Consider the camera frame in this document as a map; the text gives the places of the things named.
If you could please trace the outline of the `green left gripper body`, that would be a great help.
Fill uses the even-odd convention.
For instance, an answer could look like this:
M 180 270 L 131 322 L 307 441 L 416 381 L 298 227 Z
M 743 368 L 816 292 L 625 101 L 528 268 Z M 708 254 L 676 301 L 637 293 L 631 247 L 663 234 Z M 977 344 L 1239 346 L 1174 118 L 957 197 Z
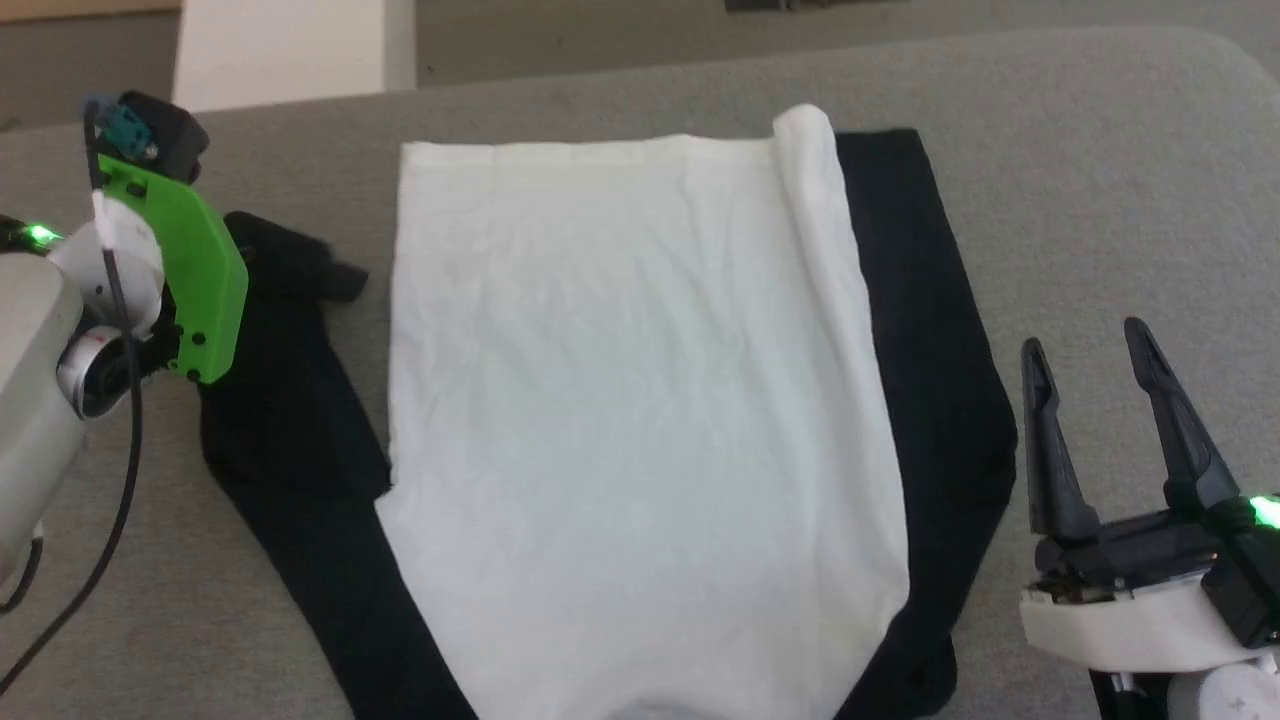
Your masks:
M 221 379 L 236 356 L 248 288 L 223 217 L 189 184 L 114 158 L 99 165 L 99 242 L 133 264 L 119 270 L 131 327 L 150 328 L 168 296 L 182 329 L 168 366 L 205 384 Z

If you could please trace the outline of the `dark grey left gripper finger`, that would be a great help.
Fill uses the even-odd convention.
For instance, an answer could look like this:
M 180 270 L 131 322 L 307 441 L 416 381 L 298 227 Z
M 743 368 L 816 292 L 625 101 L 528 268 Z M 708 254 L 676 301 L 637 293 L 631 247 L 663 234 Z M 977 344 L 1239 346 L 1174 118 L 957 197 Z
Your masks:
M 323 272 L 334 263 L 324 242 L 288 228 L 244 229 L 244 260 L 256 272 Z
M 346 263 L 250 263 L 250 288 L 261 296 L 353 302 L 369 273 Z

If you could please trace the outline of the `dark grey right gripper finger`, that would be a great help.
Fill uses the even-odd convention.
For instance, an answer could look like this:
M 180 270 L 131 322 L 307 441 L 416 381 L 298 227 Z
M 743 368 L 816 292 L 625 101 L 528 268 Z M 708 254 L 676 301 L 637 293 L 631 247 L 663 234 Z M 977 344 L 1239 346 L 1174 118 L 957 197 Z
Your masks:
M 1167 473 L 1164 496 L 1169 507 L 1203 512 L 1239 497 L 1240 487 L 1225 457 L 1148 324 L 1128 316 L 1124 334 L 1135 382 L 1149 397 Z
M 1038 338 L 1024 341 L 1020 366 L 1030 530 L 1056 541 L 1089 539 L 1100 516 L 1079 487 L 1059 420 L 1059 388 Z

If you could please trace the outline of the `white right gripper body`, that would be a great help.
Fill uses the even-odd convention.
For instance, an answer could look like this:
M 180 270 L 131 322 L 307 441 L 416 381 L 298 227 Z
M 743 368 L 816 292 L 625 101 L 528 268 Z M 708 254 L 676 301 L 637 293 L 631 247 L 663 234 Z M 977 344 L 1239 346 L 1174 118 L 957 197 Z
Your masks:
M 1097 673 L 1198 673 L 1277 650 L 1277 564 L 1252 577 L 1235 536 L 1171 511 L 1102 525 L 1084 539 L 1044 537 L 1021 593 L 1028 644 Z

